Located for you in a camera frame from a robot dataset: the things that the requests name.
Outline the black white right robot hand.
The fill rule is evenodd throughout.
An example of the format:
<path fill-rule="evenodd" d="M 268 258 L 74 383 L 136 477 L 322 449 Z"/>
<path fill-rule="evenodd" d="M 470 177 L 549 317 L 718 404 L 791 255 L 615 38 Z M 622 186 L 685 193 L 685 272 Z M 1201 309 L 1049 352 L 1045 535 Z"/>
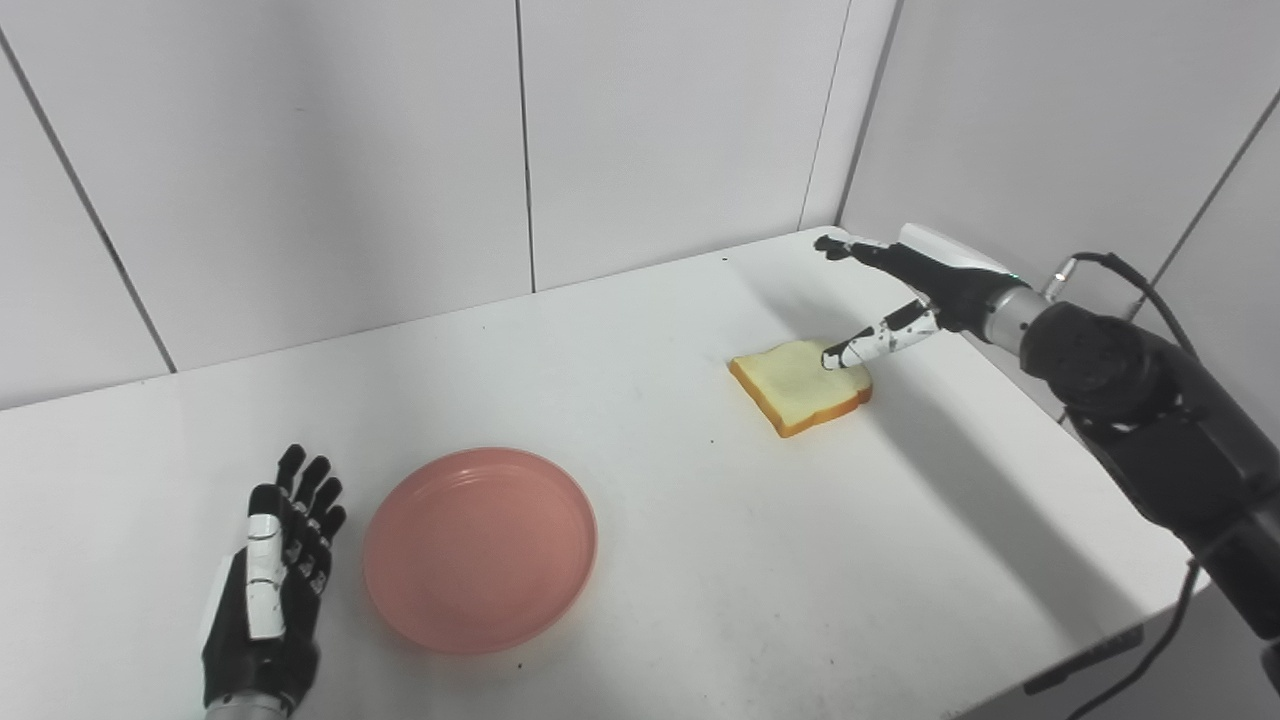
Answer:
<path fill-rule="evenodd" d="M 823 234 L 814 250 L 829 261 L 854 259 L 904 283 L 916 299 L 822 351 L 826 370 L 861 366 L 941 331 L 983 338 L 996 304 L 1028 284 L 1006 266 L 925 225 L 908 223 L 892 242 Z"/>

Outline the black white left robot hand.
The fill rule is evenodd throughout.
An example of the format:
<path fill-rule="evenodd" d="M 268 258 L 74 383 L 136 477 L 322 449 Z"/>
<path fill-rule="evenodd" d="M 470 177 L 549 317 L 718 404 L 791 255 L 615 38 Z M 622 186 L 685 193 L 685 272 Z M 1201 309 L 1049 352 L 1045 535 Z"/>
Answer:
<path fill-rule="evenodd" d="M 300 445 L 253 487 L 201 653 L 207 719 L 291 719 L 314 687 L 342 491 L 329 459 Z"/>

